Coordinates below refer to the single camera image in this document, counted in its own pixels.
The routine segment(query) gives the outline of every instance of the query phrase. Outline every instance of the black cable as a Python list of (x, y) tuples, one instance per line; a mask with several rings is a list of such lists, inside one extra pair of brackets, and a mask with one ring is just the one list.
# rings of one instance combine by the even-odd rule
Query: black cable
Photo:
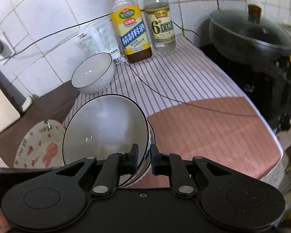
[(215, 109), (209, 109), (209, 108), (205, 108), (205, 107), (202, 107), (202, 106), (197, 106), (197, 105), (194, 105), (194, 104), (191, 104), (191, 103), (186, 103), (186, 102), (183, 102), (183, 101), (179, 101), (179, 100), (175, 100), (175, 99), (169, 98), (168, 96), (162, 95), (161, 93), (157, 92), (155, 89), (151, 88), (147, 83), (145, 83), (139, 77), (139, 75), (134, 71), (134, 69), (130, 65), (128, 65), (126, 62), (124, 62), (124, 63), (133, 71), (133, 73), (139, 78), (139, 80), (141, 80), (142, 83), (145, 84), (149, 89), (151, 89), (155, 93), (159, 94), (161, 97), (164, 97), (164, 98), (166, 98), (166, 99), (168, 99), (170, 101), (175, 101), (175, 102), (178, 102), (178, 103), (183, 103), (183, 104), (186, 104), (186, 105), (189, 105), (189, 106), (192, 106), (192, 107), (196, 107), (196, 108), (199, 108), (199, 109), (208, 110), (208, 111), (211, 111), (211, 112), (215, 112), (215, 113), (219, 113), (219, 114), (224, 114), (224, 115), (237, 116), (237, 117), (259, 118), (257, 115), (244, 115), (244, 114), (224, 112), (224, 111), (215, 110)]
[[(68, 29), (71, 29), (71, 28), (74, 28), (74, 27), (77, 27), (77, 26), (80, 26), (80, 25), (83, 25), (83, 24), (85, 24), (85, 23), (90, 23), (90, 22), (92, 22), (92, 21), (95, 21), (95, 20), (97, 20), (97, 19), (100, 19), (100, 18), (103, 18), (103, 17), (109, 16), (109, 15), (110, 15), (110, 14), (106, 14), (106, 15), (103, 15), (103, 16), (101, 16), (101, 17), (97, 17), (97, 18), (94, 18), (94, 19), (92, 19), (92, 20), (89, 20), (89, 21), (87, 21), (87, 22), (80, 23), (80, 24), (76, 24), (76, 25), (74, 25), (74, 26), (70, 26), (70, 27), (68, 27), (68, 28), (65, 28), (65, 29), (62, 29), (62, 30), (60, 30), (60, 31), (54, 32), (54, 33), (52, 33), (52, 34), (49, 34), (49, 35), (47, 35), (47, 36), (45, 36), (45, 37), (43, 37), (43, 38), (40, 38), (40, 39), (36, 40), (35, 42), (31, 43), (31, 44), (30, 44), (29, 46), (27, 46), (25, 49), (23, 49), (23, 50), (21, 50), (21, 51), (15, 53), (13, 56), (9, 56), (9, 57), (5, 57), (5, 58), (1, 59), (0, 62), (3, 61), (3, 60), (7, 60), (7, 59), (9, 59), (9, 58), (15, 57), (16, 55), (21, 54), (22, 52), (26, 51), (29, 47), (33, 46), (35, 43), (38, 43), (39, 41), (44, 40), (44, 39), (47, 38), (47, 37), (50, 37), (50, 36), (52, 36), (52, 35), (55, 35), (55, 34), (57, 34), (57, 33), (60, 33), (60, 32), (62, 32), (62, 31), (65, 31), (65, 30), (68, 30)], [(183, 29), (183, 28), (181, 28), (179, 25), (177, 25), (174, 21), (172, 21), (172, 22), (173, 22), (177, 27), (179, 27), (179, 29), (181, 29), (181, 30), (183, 30), (183, 31), (193, 32), (193, 33), (195, 33), (197, 36), (199, 36), (196, 32), (194, 32), (194, 31), (192, 31), (192, 30), (188, 30), (188, 29)]]

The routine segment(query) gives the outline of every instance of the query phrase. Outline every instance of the black pot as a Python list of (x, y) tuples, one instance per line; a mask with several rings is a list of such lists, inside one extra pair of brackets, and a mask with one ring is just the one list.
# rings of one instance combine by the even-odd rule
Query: black pot
[(290, 56), (291, 37), (282, 27), (261, 18), (256, 7), (249, 5), (249, 15), (239, 10), (214, 11), (210, 16), (211, 42), (223, 56), (240, 64)]

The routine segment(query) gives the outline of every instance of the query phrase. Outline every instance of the bottle label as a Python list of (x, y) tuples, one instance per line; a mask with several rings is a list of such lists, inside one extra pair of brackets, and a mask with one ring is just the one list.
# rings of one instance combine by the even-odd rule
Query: bottle label
[(155, 43), (171, 43), (175, 32), (171, 20), (170, 8), (146, 9), (149, 24), (152, 28)]
[(139, 6), (127, 6), (111, 13), (111, 18), (126, 55), (150, 48)]

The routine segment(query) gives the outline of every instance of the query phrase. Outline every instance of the glass bottle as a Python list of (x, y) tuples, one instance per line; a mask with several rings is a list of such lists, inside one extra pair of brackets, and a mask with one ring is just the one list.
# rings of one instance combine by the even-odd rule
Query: glass bottle
[(151, 57), (152, 50), (138, 1), (109, 0), (108, 6), (128, 62), (135, 63)]
[(176, 37), (168, 0), (144, 0), (144, 4), (155, 49), (172, 52), (176, 48)]

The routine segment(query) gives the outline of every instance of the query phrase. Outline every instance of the cartoon pattern plate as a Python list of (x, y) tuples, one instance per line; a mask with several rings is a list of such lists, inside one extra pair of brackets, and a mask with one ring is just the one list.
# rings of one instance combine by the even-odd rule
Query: cartoon pattern plate
[(64, 166), (62, 143), (65, 128), (55, 120), (36, 124), (23, 138), (14, 160), (14, 168), (50, 168)]

